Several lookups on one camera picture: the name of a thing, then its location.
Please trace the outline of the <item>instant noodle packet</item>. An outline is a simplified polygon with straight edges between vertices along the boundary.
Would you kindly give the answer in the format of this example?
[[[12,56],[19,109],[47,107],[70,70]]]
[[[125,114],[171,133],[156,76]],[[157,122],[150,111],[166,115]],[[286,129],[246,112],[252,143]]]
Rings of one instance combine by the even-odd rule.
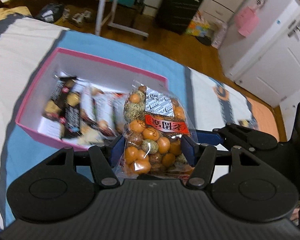
[[[76,87],[80,96],[80,132],[77,144],[105,145],[122,133],[126,94],[102,91],[81,81]]]

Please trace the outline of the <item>clear bag coated peanuts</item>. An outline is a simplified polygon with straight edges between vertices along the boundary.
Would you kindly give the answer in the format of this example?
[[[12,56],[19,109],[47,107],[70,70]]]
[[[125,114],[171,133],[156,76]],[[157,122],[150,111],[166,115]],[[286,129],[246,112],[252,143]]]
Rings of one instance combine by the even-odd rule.
[[[187,182],[193,171],[181,148],[197,133],[181,101],[166,88],[135,81],[123,107],[122,155],[115,167],[119,180],[149,175]]]

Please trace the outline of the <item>black cracker packet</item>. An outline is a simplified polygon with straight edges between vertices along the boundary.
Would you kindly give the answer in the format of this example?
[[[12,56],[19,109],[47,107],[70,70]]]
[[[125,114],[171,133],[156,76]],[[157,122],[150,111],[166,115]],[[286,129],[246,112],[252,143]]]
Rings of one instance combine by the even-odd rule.
[[[60,77],[42,113],[43,117],[61,124],[61,139],[73,139],[81,135],[81,96],[73,91],[76,80],[76,76]]]

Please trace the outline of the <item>snack packet on bed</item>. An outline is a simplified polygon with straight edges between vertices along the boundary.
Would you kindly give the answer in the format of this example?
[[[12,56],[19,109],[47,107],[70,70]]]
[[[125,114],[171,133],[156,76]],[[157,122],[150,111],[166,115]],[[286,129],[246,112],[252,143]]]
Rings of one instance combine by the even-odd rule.
[[[242,120],[239,120],[238,123],[240,126],[258,131],[258,123],[255,118],[252,118],[250,120],[242,119]]]

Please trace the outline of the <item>printed paper sheet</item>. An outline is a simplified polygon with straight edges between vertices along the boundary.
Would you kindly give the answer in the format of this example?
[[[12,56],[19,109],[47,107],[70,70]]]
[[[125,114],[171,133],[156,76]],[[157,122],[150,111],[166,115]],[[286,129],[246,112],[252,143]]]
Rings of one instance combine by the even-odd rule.
[[[61,138],[61,127],[59,122],[42,117],[37,131],[47,137],[59,140]]]

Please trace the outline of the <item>pink cardboard box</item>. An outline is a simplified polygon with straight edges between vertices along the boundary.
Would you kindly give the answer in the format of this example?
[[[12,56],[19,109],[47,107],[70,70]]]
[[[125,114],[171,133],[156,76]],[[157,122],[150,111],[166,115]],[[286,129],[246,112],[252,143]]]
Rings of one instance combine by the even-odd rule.
[[[52,101],[61,104],[60,93],[81,92],[91,85],[103,92],[127,94],[134,82],[159,91],[168,90],[168,79],[162,75],[98,56],[56,48],[33,78],[21,102],[15,123],[32,139],[54,148],[71,146],[87,149],[76,138],[61,139],[61,125],[48,119],[44,110],[51,110]]]

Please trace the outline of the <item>white wardrobe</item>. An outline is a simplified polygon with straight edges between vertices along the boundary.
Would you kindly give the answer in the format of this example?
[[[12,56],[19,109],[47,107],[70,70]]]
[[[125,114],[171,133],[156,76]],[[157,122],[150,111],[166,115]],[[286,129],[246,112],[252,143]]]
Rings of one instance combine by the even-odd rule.
[[[239,18],[258,0],[246,0]],[[300,0],[260,0],[258,24],[244,37],[232,22],[218,50],[224,75],[272,107],[300,88]]]

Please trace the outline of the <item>colourful gift bag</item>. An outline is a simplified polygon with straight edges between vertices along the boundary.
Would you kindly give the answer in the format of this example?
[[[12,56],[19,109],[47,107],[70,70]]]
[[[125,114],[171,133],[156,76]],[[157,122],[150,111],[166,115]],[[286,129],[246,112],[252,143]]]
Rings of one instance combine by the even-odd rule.
[[[195,37],[209,37],[211,38],[214,33],[212,25],[201,15],[200,12],[196,12],[192,20],[190,21],[185,34]]]

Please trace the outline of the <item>pink hanging bag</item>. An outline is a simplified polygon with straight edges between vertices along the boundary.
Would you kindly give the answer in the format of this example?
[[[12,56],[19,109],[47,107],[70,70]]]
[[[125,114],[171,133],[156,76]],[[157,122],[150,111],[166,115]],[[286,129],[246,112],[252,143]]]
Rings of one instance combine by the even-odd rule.
[[[258,11],[263,8],[268,0],[256,0],[250,6],[243,8],[235,16],[235,25],[237,31],[243,37],[248,37],[259,23]]]

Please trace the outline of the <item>black drawer cabinet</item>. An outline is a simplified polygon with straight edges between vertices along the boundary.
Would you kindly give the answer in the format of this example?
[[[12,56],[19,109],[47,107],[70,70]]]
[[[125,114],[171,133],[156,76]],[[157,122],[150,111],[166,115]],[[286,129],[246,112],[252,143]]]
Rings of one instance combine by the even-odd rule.
[[[183,34],[204,0],[162,0],[153,21],[155,28]]]

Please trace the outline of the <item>striped bed cover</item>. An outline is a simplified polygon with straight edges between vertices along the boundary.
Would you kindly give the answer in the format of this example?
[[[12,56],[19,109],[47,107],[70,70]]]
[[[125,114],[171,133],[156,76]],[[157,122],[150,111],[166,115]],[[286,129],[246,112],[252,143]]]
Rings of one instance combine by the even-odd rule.
[[[42,63],[57,47],[107,58],[162,75],[169,89],[194,115],[192,123],[201,130],[212,130],[229,121],[251,120],[253,127],[279,135],[272,112],[233,88],[230,98],[219,100],[214,91],[222,86],[213,79],[160,54],[121,42],[66,30],[21,14],[0,20],[0,231],[14,221],[6,201],[12,181],[55,152],[55,148],[33,140],[15,124],[21,101]]]

